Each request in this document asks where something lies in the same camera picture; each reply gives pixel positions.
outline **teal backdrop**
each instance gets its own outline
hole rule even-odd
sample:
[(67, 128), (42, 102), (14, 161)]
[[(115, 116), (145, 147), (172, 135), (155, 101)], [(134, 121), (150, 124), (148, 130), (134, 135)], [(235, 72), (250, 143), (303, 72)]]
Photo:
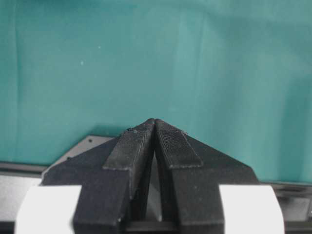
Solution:
[(312, 182), (312, 1), (0, 0), (0, 161), (150, 117)]

